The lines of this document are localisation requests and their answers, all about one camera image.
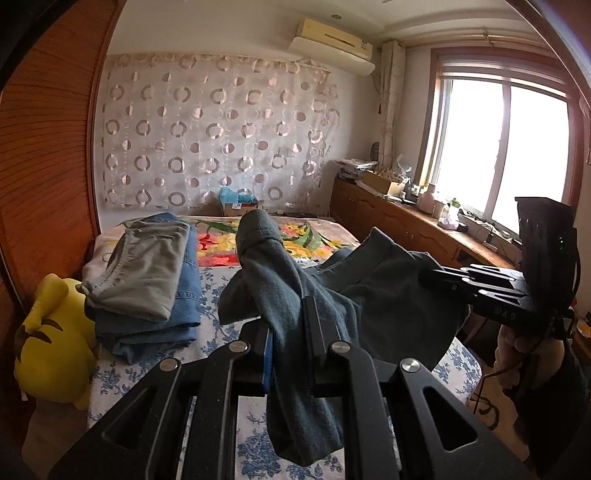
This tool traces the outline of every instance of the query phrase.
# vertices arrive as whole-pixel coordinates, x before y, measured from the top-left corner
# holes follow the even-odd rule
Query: dark green towel
[[[418,272],[439,265],[409,253],[374,228],[352,252],[341,250],[318,267],[300,268],[283,247],[277,224],[263,211],[242,217],[236,234],[242,269],[218,304],[222,324],[258,314],[274,331],[274,386],[267,425],[275,452],[310,465],[342,448],[339,399],[313,398],[307,386],[301,300],[313,296],[319,316],[343,340],[374,358],[417,358],[434,368],[461,327],[466,306],[423,289]]]

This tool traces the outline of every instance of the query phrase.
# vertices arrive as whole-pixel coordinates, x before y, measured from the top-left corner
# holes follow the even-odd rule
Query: wooden cabinet
[[[447,267],[461,266],[457,256],[463,250],[485,265],[514,268],[465,233],[445,231],[416,208],[387,202],[345,181],[335,180],[330,214],[360,242],[376,226],[405,249],[428,252]]]

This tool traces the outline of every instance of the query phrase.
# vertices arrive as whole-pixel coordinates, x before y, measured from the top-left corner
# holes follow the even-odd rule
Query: sheer curtain
[[[394,159],[394,130],[400,114],[404,83],[405,50],[396,40],[382,45],[381,113],[378,170],[391,168]]]

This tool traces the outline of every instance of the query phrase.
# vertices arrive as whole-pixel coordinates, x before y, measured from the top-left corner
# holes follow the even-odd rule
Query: window frame
[[[564,92],[566,97],[557,96],[543,89],[536,89],[535,86],[524,86],[520,83],[512,82],[511,78],[503,77],[501,79],[487,79],[477,77],[462,76],[443,76],[442,75],[442,57],[458,56],[466,59],[477,58],[505,58],[512,61],[523,61],[524,64],[536,64],[542,69],[550,68],[559,72],[561,79],[564,80]],[[503,85],[504,116],[501,131],[501,141],[499,142],[499,152],[495,164],[495,175],[489,192],[488,201],[484,212],[467,207],[466,210],[474,215],[494,224],[497,228],[509,232],[514,238],[518,238],[518,232],[513,232],[504,227],[499,222],[492,220],[496,200],[505,166],[507,145],[509,137],[509,122],[511,116],[511,86],[529,88],[538,93],[554,96],[566,101],[567,112],[569,116],[569,153],[568,164],[563,187],[562,202],[572,205],[576,208],[579,202],[582,172],[584,163],[584,139],[583,139],[583,117],[578,107],[580,92],[569,74],[566,72],[560,61],[529,51],[513,50],[510,48],[492,48],[492,47],[451,47],[434,48],[431,50],[431,77],[429,82],[429,95],[427,98],[427,112],[425,117],[425,127],[423,130],[423,141],[419,153],[418,164],[415,171],[414,182],[419,185],[427,183],[436,183],[433,176],[439,172],[441,152],[445,142],[447,115],[449,114],[449,103],[452,91],[453,78],[463,80],[480,80],[501,83]]]

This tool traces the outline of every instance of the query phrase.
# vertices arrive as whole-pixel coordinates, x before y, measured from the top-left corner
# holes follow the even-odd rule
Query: stuffed toy
[[[35,290],[35,303],[15,335],[14,376],[36,398],[88,408],[95,367],[95,324],[84,315],[80,282],[50,273]]]

